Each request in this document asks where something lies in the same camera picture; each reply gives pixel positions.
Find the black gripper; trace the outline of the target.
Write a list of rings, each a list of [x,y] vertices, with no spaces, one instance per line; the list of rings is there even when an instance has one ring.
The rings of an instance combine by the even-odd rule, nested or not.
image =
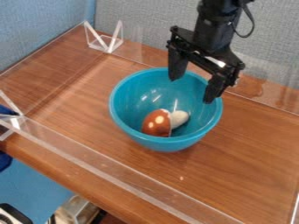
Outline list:
[[[192,31],[174,25],[170,27],[170,33],[165,46],[169,80],[174,81],[182,77],[189,62],[201,68],[212,75],[202,97],[202,102],[210,104],[220,97],[225,87],[236,84],[239,72],[245,64],[228,45],[212,52],[194,42]]]

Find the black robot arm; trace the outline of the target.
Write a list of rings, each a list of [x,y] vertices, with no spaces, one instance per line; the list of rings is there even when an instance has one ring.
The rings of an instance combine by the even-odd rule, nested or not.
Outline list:
[[[241,12],[245,12],[251,23],[255,19],[248,10],[248,3],[255,0],[200,0],[194,29],[170,27],[168,48],[168,77],[180,79],[190,62],[210,74],[202,102],[209,104],[220,97],[228,86],[236,84],[239,72],[245,68],[244,62],[229,49],[233,34],[247,38],[248,34],[237,33]]]

